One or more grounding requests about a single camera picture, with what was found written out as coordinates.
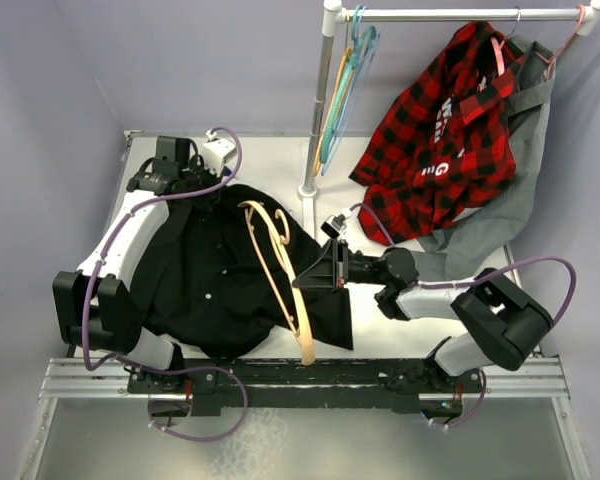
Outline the black button shirt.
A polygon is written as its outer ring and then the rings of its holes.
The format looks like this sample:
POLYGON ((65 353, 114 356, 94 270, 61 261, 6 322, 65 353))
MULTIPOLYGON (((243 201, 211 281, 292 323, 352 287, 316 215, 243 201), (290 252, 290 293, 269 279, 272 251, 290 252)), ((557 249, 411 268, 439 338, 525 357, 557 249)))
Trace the black button shirt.
POLYGON ((260 216, 247 220, 242 203, 273 215, 281 205, 250 186, 220 190, 211 210, 182 201, 158 230, 131 283, 131 295, 156 335, 167 334, 209 357, 235 359, 286 327, 295 305, 288 277, 260 216))

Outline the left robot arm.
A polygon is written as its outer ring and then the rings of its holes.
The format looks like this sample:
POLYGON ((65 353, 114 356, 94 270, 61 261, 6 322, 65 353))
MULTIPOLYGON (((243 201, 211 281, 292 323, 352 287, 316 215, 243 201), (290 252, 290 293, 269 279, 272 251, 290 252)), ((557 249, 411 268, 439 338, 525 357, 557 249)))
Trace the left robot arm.
POLYGON ((208 200, 237 174, 242 145, 225 127, 207 131, 202 144, 161 135, 155 153, 129 178, 122 203, 95 250, 73 271, 61 271, 52 284, 62 340, 81 349, 87 370, 110 359, 151 371, 164 392, 182 387, 182 353, 152 333, 130 289, 151 240, 170 216, 171 207, 208 200))

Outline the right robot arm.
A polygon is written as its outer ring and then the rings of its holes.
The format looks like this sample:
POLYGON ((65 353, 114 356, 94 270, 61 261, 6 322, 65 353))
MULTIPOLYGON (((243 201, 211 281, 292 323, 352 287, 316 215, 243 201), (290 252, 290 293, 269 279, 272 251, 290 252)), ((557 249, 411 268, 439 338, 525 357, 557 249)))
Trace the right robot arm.
POLYGON ((402 247, 368 256, 331 239, 293 281, 305 291, 335 291, 348 283, 380 285, 374 299, 388 319, 462 323, 464 334, 443 339, 423 359, 426 383, 436 391, 447 391, 463 374, 486 366, 518 370, 554 326, 548 311, 504 273, 486 268, 461 281, 424 282, 414 255, 402 247))

